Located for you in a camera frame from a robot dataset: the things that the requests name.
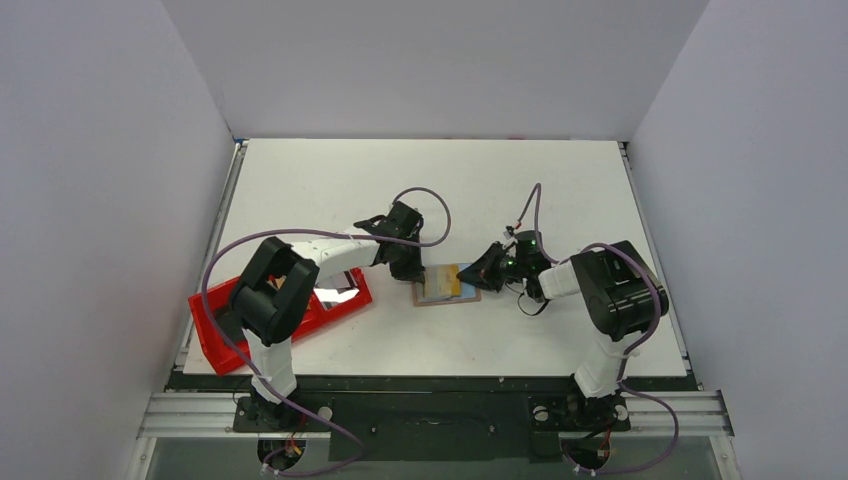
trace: tabletop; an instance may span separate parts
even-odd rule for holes
[[[541,182],[539,228],[554,258],[630,240],[654,265],[625,168],[616,142],[251,139],[221,246],[275,228],[341,231],[387,213],[401,190],[425,186],[447,201],[453,226],[444,243],[423,249],[424,265],[470,263],[503,240]],[[424,215],[422,241],[442,234],[445,214],[435,199],[413,192],[403,201]],[[523,223],[532,225],[532,208]],[[225,255],[211,284],[240,274],[257,244]],[[409,284],[393,280],[386,266],[363,271],[373,303],[295,342],[296,374],[567,376],[591,340],[580,295],[554,300],[536,317],[522,314],[518,295],[506,289],[483,292],[475,303],[414,307]],[[629,376],[686,374],[667,316],[640,350]],[[183,372],[213,373],[197,335]]]

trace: white table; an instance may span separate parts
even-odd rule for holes
[[[555,258],[627,239],[653,264],[615,142],[252,139],[221,245],[274,228],[342,230],[387,213],[396,193],[418,185],[439,192],[453,215],[450,237],[424,249],[424,264],[472,262],[503,239],[539,181],[540,227]],[[415,192],[403,201],[424,215],[424,241],[441,235],[445,216],[436,200]],[[240,274],[256,245],[225,256],[212,284]],[[552,302],[538,317],[523,315],[508,290],[483,292],[477,303],[416,308],[409,284],[393,280],[387,267],[365,275],[373,304],[295,343],[296,374],[567,376],[593,328],[579,295]],[[667,317],[641,350],[628,375],[685,375]],[[213,373],[197,335],[183,372]]]

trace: red tray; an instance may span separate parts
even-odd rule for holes
[[[315,293],[312,293],[312,296],[309,298],[309,307],[306,310],[306,314],[304,314],[300,326],[297,327],[297,330],[292,335],[293,341],[345,315],[349,315],[372,302],[371,292],[365,283],[365,275],[362,274],[362,270],[354,268],[350,273],[359,289],[356,296],[334,307],[325,309],[318,300],[318,297],[315,296]],[[209,289],[209,307],[213,312],[227,305],[230,299],[230,292],[236,282],[238,282],[238,279],[239,277],[233,278]],[[191,316],[194,319],[194,326],[200,338],[200,346],[203,349],[203,354],[209,360],[215,373],[225,375],[244,365],[244,361],[224,344],[221,336],[218,335],[215,327],[212,326],[209,317],[203,311],[203,302],[200,299],[199,293],[189,297],[188,305],[191,308]],[[237,342],[236,346],[250,356],[247,340]]]

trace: gray wall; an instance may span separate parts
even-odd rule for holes
[[[630,147],[745,478],[846,478],[848,2],[712,0]]]
[[[237,136],[630,139],[707,0],[164,0]]]
[[[120,478],[232,141],[158,1],[5,0],[0,45],[0,478]]]

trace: red plastic container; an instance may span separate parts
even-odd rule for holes
[[[371,292],[365,283],[365,275],[362,274],[362,270],[354,268],[350,273],[359,289],[356,296],[334,307],[325,309],[318,300],[318,297],[313,293],[309,298],[309,307],[306,310],[306,314],[304,314],[300,326],[297,327],[294,335],[292,335],[293,341],[345,315],[349,315],[372,302]],[[230,299],[230,292],[233,290],[236,282],[238,282],[238,279],[239,277],[233,278],[209,289],[209,306],[213,312],[227,305]],[[188,305],[191,308],[191,316],[194,319],[194,326],[197,329],[197,336],[200,339],[203,354],[209,360],[215,373],[225,375],[244,365],[244,361],[224,344],[221,336],[218,335],[215,327],[212,326],[211,320],[203,311],[203,302],[200,299],[199,293],[189,297]],[[237,342],[236,346],[250,356],[247,340]]]

